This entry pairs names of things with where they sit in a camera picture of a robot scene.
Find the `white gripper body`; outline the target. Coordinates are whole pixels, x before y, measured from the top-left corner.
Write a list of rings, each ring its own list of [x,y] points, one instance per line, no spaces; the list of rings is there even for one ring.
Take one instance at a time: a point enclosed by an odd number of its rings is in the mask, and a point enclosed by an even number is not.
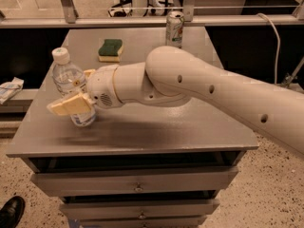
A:
[[[102,66],[90,74],[86,89],[96,106],[103,109],[121,107],[114,87],[114,74],[118,65]]]

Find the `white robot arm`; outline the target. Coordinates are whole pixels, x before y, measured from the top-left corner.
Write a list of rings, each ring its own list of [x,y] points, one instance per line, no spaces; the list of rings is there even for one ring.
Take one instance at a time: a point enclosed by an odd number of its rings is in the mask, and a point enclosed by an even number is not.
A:
[[[88,73],[87,92],[47,106],[54,115],[87,113],[129,103],[177,106],[205,101],[255,132],[304,155],[304,96],[216,66],[176,47],[157,47],[142,63],[102,66]]]

